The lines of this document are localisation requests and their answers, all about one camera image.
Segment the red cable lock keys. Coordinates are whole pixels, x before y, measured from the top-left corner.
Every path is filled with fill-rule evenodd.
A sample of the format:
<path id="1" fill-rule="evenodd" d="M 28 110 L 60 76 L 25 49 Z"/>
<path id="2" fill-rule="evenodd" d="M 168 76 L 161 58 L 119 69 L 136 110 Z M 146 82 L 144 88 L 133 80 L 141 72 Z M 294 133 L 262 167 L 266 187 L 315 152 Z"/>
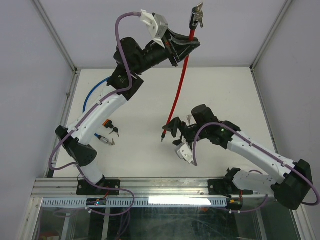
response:
<path id="1" fill-rule="evenodd" d="M 203 6 L 204 6 L 204 3 L 200 2 L 196 6 L 196 9 L 195 9 L 195 18 L 198 21 L 198 23 L 199 23 L 201 28 L 204 27 L 204 24 L 203 24 L 203 18 L 204 18 Z"/>

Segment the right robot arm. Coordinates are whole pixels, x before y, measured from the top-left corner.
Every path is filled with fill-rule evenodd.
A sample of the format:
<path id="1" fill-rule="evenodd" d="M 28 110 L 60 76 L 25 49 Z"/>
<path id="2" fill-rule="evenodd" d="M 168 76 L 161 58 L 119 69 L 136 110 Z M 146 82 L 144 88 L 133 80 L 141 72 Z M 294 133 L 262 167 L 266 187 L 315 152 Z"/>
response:
<path id="1" fill-rule="evenodd" d="M 221 179 L 209 180 L 208 191 L 211 195 L 222 195 L 231 199 L 233 195 L 254 193 L 273 196 L 282 206 L 297 210 L 305 205 L 309 191 L 316 196 L 314 205 L 319 205 L 320 194 L 313 185 L 311 166 L 303 159 L 294 161 L 256 143 L 245 135 L 241 128 L 230 121 L 219 120 L 205 104 L 192 109 L 194 124 L 187 124 L 175 117 L 162 127 L 165 132 L 176 137 L 173 141 L 176 154 L 187 163 L 197 166 L 196 147 L 201 140 L 222 147 L 247 159 L 264 171 L 245 171 L 237 167 L 227 170 Z"/>

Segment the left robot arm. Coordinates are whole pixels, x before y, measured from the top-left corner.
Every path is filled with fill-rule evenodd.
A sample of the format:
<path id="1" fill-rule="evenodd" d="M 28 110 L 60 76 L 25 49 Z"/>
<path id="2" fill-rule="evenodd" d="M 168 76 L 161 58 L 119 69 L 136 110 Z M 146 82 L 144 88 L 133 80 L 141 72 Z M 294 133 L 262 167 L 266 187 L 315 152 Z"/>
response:
<path id="1" fill-rule="evenodd" d="M 194 28 L 187 36 L 167 29 L 160 39 L 153 39 L 145 48 L 141 48 L 132 37 L 117 40 L 114 54 L 117 66 L 106 81 L 101 96 L 72 124 L 58 126 L 55 130 L 58 146 L 73 158 L 73 165 L 88 182 L 87 188 L 93 194 L 100 194 L 105 188 L 105 176 L 95 161 L 98 153 L 90 145 L 97 130 L 137 93 L 144 83 L 140 77 L 142 73 L 166 60 L 174 67 L 180 62 L 186 64 L 191 52 L 200 45 Z"/>

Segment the red cable lock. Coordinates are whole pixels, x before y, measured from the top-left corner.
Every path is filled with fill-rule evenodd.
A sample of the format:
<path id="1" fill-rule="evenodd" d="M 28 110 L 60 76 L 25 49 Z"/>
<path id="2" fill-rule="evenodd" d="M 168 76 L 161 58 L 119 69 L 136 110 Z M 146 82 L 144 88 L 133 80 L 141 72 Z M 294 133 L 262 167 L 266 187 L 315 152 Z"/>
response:
<path id="1" fill-rule="evenodd" d="M 189 39 L 190 40 L 194 40 L 196 29 L 197 29 L 198 25 L 200 25 L 199 22 L 196 20 L 196 6 L 193 7 L 192 10 L 191 10 L 191 16 L 190 16 L 190 21 L 189 21 L 189 29 L 190 29 L 190 31 L 189 31 Z M 186 76 L 187 68 L 188 68 L 189 57 L 190 56 L 187 56 L 184 59 L 183 66 L 182 66 L 182 72 L 181 72 L 179 83 L 178 83 L 178 87 L 177 87 L 177 91 L 176 91 L 175 98 L 174 98 L 170 113 L 168 115 L 166 124 L 168 124 L 172 120 L 174 112 L 175 112 L 175 109 L 177 107 L 178 100 L 179 100 L 179 97 L 180 97 L 180 94 L 181 94 L 181 90 L 182 90 L 182 87 L 183 87 L 184 79 L 185 79 L 185 76 Z"/>

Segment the small padlock keys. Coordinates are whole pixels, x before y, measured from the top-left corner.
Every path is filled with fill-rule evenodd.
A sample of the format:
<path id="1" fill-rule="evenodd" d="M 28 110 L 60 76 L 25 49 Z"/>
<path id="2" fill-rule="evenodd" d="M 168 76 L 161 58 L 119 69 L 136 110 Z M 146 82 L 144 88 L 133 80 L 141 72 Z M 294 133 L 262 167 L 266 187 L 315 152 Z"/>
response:
<path id="1" fill-rule="evenodd" d="M 188 122 L 189 125 L 191 124 L 192 117 L 193 117 L 193 116 L 192 116 L 191 114 L 188 114 L 188 115 L 186 116 L 186 119 L 187 119 L 187 122 Z"/>

